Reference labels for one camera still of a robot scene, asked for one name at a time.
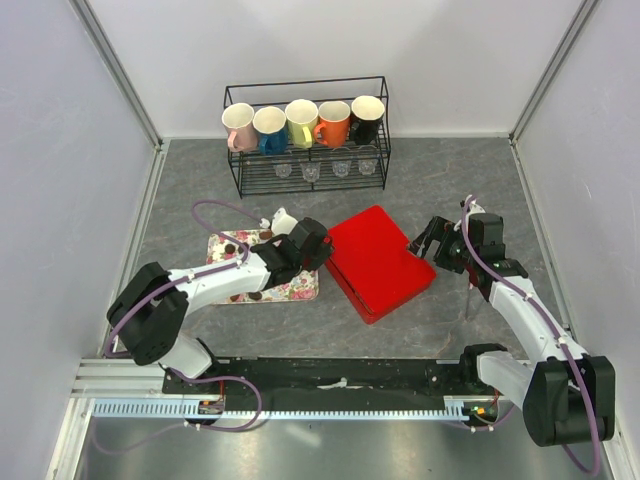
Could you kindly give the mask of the floral serving tray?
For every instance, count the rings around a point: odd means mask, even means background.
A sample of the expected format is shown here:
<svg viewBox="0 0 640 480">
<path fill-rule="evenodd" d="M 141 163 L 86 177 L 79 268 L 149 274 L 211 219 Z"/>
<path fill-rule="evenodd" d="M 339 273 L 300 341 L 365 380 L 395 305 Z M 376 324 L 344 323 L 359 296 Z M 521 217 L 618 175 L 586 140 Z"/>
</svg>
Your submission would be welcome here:
<svg viewBox="0 0 640 480">
<path fill-rule="evenodd" d="M 231 230 L 223 231 L 223 234 L 233 237 L 236 240 L 253 246 L 265 243 L 272 237 L 272 232 L 266 229 L 253 230 Z M 220 238 L 216 234 L 211 234 L 207 244 L 206 263 L 212 264 L 231 259 L 234 256 L 240 256 L 241 252 L 236 244 Z M 249 298 L 251 293 L 241 293 L 233 295 L 229 298 L 215 301 L 215 304 L 254 304 L 269 302 L 298 302 L 310 301 L 317 297 L 320 290 L 318 272 L 302 271 L 298 276 L 294 277 L 289 283 L 276 286 L 269 290 L 261 291 L 263 298 L 260 301 L 253 301 Z"/>
</svg>

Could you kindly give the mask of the red box lid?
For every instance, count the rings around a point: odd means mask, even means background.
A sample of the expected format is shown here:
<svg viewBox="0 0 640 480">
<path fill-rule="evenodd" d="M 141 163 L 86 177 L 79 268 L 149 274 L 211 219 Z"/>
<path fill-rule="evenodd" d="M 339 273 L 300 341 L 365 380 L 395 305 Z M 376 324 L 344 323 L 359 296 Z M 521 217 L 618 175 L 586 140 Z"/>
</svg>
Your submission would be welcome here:
<svg viewBox="0 0 640 480">
<path fill-rule="evenodd" d="M 326 263 L 348 276 L 375 269 L 400 268 L 402 272 L 429 265 L 407 250 L 409 239 L 379 205 L 373 205 L 331 227 L 334 252 Z"/>
</svg>

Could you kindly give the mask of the pink-tipped metal tongs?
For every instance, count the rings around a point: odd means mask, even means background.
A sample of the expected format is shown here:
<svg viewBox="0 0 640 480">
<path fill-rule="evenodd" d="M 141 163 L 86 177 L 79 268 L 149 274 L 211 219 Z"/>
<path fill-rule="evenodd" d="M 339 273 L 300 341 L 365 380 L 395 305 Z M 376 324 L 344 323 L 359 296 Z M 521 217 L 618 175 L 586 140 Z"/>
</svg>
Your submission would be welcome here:
<svg viewBox="0 0 640 480">
<path fill-rule="evenodd" d="M 473 319 L 475 319 L 482 305 L 483 297 L 481 293 L 475 286 L 469 284 L 464 309 L 464 320 L 472 321 Z"/>
</svg>

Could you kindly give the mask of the red chocolate box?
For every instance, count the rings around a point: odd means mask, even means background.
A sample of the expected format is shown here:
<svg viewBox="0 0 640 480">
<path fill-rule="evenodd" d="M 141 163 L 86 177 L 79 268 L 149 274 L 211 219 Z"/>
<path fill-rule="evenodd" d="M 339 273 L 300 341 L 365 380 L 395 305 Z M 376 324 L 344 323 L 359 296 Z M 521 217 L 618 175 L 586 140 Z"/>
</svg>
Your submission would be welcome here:
<svg viewBox="0 0 640 480">
<path fill-rule="evenodd" d="M 348 276 L 334 264 L 327 267 L 336 283 L 365 324 L 371 325 L 397 310 L 425 290 L 436 279 L 429 265 L 402 272 L 400 268 L 375 269 Z"/>
</svg>

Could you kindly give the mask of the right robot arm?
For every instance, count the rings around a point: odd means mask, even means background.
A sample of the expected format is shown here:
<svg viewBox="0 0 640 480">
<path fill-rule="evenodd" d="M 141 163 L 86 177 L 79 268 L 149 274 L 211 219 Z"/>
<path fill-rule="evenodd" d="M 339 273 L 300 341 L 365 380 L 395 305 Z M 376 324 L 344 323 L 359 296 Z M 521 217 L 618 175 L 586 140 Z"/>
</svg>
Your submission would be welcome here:
<svg viewBox="0 0 640 480">
<path fill-rule="evenodd" d="M 508 323 L 527 355 L 513 358 L 499 344 L 465 348 L 458 381 L 477 394 L 491 386 L 522 412 L 529 436 L 546 447 L 607 441 L 615 431 L 615 370 L 604 356 L 592 356 L 555 320 L 537 295 L 528 272 L 506 255 L 501 216 L 482 208 L 462 221 L 433 217 L 408 246 L 424 257 L 438 247 L 435 264 L 467 273 Z"/>
</svg>

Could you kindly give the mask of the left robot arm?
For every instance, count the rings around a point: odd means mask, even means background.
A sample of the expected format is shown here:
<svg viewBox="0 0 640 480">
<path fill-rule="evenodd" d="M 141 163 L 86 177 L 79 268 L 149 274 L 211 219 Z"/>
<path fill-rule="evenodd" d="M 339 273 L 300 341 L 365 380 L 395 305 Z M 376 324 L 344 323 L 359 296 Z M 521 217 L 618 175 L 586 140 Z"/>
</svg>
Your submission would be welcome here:
<svg viewBox="0 0 640 480">
<path fill-rule="evenodd" d="M 271 222 L 271 231 L 264 243 L 242 244 L 240 258 L 190 269 L 144 265 L 106 313 L 111 335 L 137 365 L 160 363 L 180 372 L 196 392 L 211 392 L 220 371 L 203 343 L 182 332 L 185 318 L 234 295 L 288 284 L 303 271 L 319 269 L 333 253 L 327 228 L 311 218 L 285 215 Z"/>
</svg>

